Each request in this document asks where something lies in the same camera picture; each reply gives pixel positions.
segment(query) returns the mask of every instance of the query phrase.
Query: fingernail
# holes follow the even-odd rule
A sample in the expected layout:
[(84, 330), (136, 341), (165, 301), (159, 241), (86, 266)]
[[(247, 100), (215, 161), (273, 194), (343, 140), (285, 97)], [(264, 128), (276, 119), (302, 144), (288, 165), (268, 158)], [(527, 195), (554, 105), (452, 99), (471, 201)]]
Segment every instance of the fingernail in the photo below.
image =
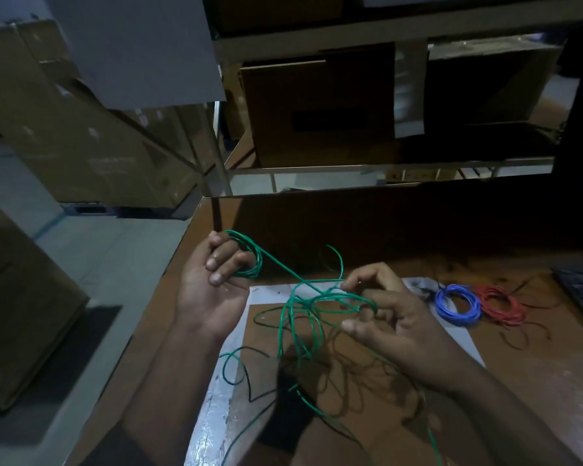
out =
[(352, 332), (354, 330), (354, 321), (351, 321), (350, 319), (346, 319), (345, 321), (343, 321), (341, 323), (341, 329), (344, 332)]

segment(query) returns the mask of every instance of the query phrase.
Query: right hand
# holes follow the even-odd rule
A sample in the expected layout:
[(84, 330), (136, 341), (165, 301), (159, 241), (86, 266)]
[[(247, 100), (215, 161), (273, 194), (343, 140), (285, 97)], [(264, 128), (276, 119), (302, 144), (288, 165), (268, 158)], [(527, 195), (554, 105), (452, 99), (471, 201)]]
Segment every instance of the right hand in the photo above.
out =
[[(381, 289), (364, 289), (364, 287)], [(358, 320), (346, 320), (342, 330), (367, 348), (392, 361), (412, 379), (446, 394), (455, 394), (482, 372), (443, 329), (419, 297), (415, 296), (385, 263), (354, 270), (341, 289), (360, 294), (379, 308), (364, 309)], [(395, 332), (379, 328), (375, 320), (388, 321)]]

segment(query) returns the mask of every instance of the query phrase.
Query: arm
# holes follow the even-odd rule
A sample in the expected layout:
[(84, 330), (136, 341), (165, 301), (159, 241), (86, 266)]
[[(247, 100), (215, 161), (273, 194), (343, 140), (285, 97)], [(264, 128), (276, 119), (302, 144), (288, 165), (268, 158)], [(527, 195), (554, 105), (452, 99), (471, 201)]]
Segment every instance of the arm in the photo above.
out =
[[(583, 462), (520, 399), (458, 345), (384, 263), (354, 270), (341, 283), (345, 291), (361, 291), (381, 308), (374, 316), (344, 321), (352, 338), (387, 357), (407, 375), (450, 396), (471, 419), (492, 458), (500, 465), (571, 465)], [(391, 323), (395, 333), (378, 328), (373, 319)]]
[(121, 421), (84, 464), (182, 465), (218, 354), (237, 325), (249, 283), (232, 275), (253, 254), (212, 233), (186, 263), (175, 319)]

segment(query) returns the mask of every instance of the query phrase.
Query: concrete floor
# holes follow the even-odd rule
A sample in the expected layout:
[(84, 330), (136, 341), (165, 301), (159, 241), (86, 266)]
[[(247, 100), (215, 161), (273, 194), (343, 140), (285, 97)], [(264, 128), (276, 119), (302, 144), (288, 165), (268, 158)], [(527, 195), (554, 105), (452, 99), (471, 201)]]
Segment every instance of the concrete floor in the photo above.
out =
[[(569, 107), (576, 85), (553, 77), (545, 95)], [(508, 167), (500, 174), (550, 172), (538, 168)], [(277, 189), (373, 186), (378, 179), (359, 172), (286, 174), (277, 176)], [(216, 173), (208, 181), (214, 192), (221, 189)], [(267, 175), (236, 176), (232, 188), (236, 194), (272, 192)], [(0, 414), (1, 466), (60, 466), (67, 458), (200, 197), (195, 191), (179, 208), (177, 215), (187, 220), (65, 216), (0, 139), (0, 208), (91, 297), (85, 316), (30, 388)]]

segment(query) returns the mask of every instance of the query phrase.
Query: hand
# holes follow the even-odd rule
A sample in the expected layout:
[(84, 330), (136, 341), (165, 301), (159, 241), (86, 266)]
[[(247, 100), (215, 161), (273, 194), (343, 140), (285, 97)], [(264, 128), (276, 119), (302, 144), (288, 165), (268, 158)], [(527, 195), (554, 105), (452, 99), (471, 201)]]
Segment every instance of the hand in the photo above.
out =
[[(365, 285), (382, 289), (362, 290)], [(360, 320), (343, 321), (342, 330), (395, 363), (412, 379), (453, 394), (472, 375), (482, 372), (481, 366), (443, 329), (425, 302), (412, 294), (386, 264), (375, 263), (354, 270), (341, 283), (341, 289), (361, 291), (379, 308), (375, 315), (370, 309), (363, 309)], [(393, 330), (382, 330), (376, 320), (387, 321)]]
[(249, 281), (233, 275), (255, 262), (255, 255), (240, 250), (226, 232), (211, 232), (181, 272), (176, 323), (204, 330), (222, 343), (239, 322), (249, 297)]

